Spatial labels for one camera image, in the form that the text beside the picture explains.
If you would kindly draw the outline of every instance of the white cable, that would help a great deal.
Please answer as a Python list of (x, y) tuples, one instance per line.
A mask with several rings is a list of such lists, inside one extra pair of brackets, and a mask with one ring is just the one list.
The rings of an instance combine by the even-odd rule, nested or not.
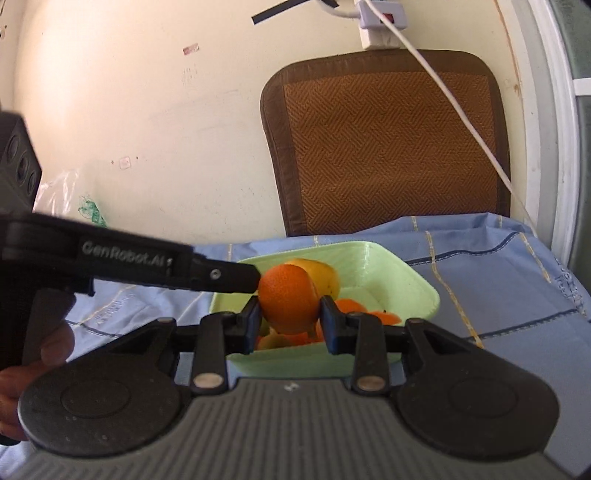
[(480, 147), (484, 150), (484, 153), (486, 154), (488, 159), (491, 161), (492, 166), (495, 168), (496, 172), (499, 174), (499, 177), (501, 178), (501, 180), (505, 184), (505, 187), (507, 187), (507, 190), (509, 190), (509, 192), (511, 193), (511, 195), (513, 196), (513, 198), (515, 199), (515, 201), (517, 202), (519, 207), (523, 210), (523, 213), (525, 214), (525, 220), (527, 221), (527, 223), (529, 223), (532, 232), (537, 237), (538, 232), (535, 230), (534, 221), (531, 219), (530, 214), (527, 212), (525, 205), (523, 204), (521, 199), (515, 193), (515, 190), (513, 188), (511, 181), (509, 180), (509, 177), (503, 171), (503, 168), (499, 164), (498, 160), (495, 158), (493, 152), (491, 152), (491, 149), (488, 148), (488, 145), (486, 145), (486, 142), (482, 139), (482, 137), (480, 136), (480, 134), (478, 133), (476, 128), (474, 128), (474, 125), (472, 125), (470, 120), (468, 120), (468, 117), (464, 113), (464, 110), (462, 109), (460, 104), (457, 102), (456, 98), (453, 96), (453, 94), (449, 90), (449, 88), (447, 88), (446, 84), (443, 82), (441, 77), (437, 74), (437, 72), (435, 72), (435, 70), (433, 70), (433, 68), (429, 65), (427, 60), (425, 60), (425, 58), (421, 55), (421, 53), (415, 47), (413, 47), (413, 45), (400, 32), (400, 30), (397, 29), (393, 25), (393, 23), (390, 20), (388, 20), (384, 15), (382, 15), (382, 13), (372, 4), (371, 0), (363, 0), (363, 1), (365, 1), (365, 3), (370, 8), (370, 10), (382, 21), (382, 23), (384, 23), (384, 25), (386, 27), (388, 27), (390, 32), (392, 32), (394, 35), (396, 35), (396, 37), (398, 37), (400, 42), (402, 42), (402, 44), (407, 48), (407, 50), (417, 59), (417, 61), (422, 65), (422, 67), (425, 69), (425, 71), (431, 76), (431, 78), (435, 81), (437, 86), (441, 89), (443, 94), (447, 97), (449, 102), (452, 104), (452, 107), (454, 107), (455, 111), (460, 116), (460, 119), (462, 120), (463, 124), (466, 126), (468, 131), (472, 134), (474, 139), (478, 142)]
[(345, 11), (339, 10), (338, 8), (332, 8), (330, 5), (325, 4), (322, 0), (316, 0), (316, 3), (320, 5), (322, 10), (324, 10), (326, 13), (332, 15), (333, 17), (341, 17), (341, 18), (360, 18), (361, 17), (361, 14), (357, 10), (354, 10), (352, 12), (345, 12)]

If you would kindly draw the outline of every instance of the finger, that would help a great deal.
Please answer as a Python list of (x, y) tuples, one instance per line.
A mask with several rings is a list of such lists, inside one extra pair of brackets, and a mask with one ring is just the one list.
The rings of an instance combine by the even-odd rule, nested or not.
[(0, 421), (9, 425), (19, 425), (17, 398), (0, 395)]
[(51, 370), (42, 362), (35, 362), (27, 367), (9, 367), (0, 372), (0, 394), (11, 398), (22, 395), (29, 384)]
[(0, 435), (4, 435), (13, 440), (17, 440), (19, 442), (26, 442), (28, 440), (25, 432), (22, 431), (22, 428), (18, 425), (9, 425), (7, 423), (2, 423), (0, 421)]
[(66, 363), (74, 351), (74, 332), (64, 322), (55, 332), (41, 343), (41, 360), (50, 367), (58, 367)]

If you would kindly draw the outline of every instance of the blue bed sheet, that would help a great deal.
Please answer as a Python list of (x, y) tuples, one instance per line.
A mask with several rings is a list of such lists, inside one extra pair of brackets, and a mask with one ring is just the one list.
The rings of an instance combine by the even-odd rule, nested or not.
[[(308, 236), (196, 250), (242, 260), (334, 242), (376, 242), (410, 264), (441, 297), (434, 323), (477, 341), (539, 375), (560, 401), (560, 420), (547, 454), (573, 475), (591, 463), (591, 297), (575, 276), (524, 225), (491, 214), (402, 218), (353, 235)], [(160, 316), (180, 325), (208, 313), (211, 293), (169, 291), (98, 281), (68, 322), (76, 334), (72, 358)], [(392, 377), (404, 379), (400, 365)], [(0, 450), (5, 478), (26, 460), (30, 445)]]

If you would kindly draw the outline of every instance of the plastic bowl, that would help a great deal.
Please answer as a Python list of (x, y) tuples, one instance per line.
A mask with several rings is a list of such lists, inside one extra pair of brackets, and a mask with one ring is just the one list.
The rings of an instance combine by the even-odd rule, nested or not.
[[(280, 252), (240, 261), (256, 265), (261, 274), (293, 258), (309, 258), (331, 265), (340, 276), (340, 298), (354, 299), (373, 310), (395, 313), (403, 321), (431, 319), (439, 309), (439, 294), (426, 280), (392, 252), (372, 242), (344, 242)], [(216, 293), (210, 311), (239, 312), (250, 295)], [(389, 353), (390, 363), (400, 359)], [(228, 356), (238, 371), (260, 378), (348, 377), (353, 355), (331, 355), (323, 343), (256, 351)]]

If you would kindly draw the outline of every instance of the yellow fruit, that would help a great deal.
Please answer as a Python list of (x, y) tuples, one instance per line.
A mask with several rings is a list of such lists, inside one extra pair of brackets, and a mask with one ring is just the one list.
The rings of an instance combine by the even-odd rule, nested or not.
[(272, 333), (266, 337), (261, 338), (258, 342), (257, 350), (272, 350), (274, 348), (283, 348), (286, 346), (292, 346), (291, 341), (285, 335), (279, 335)]
[(303, 268), (316, 285), (319, 297), (329, 295), (336, 300), (340, 292), (340, 278), (337, 271), (328, 264), (307, 258), (295, 258), (286, 262), (287, 265), (295, 265)]
[(316, 340), (315, 342), (324, 342), (324, 332), (322, 331), (322, 325), (320, 321), (316, 322)]

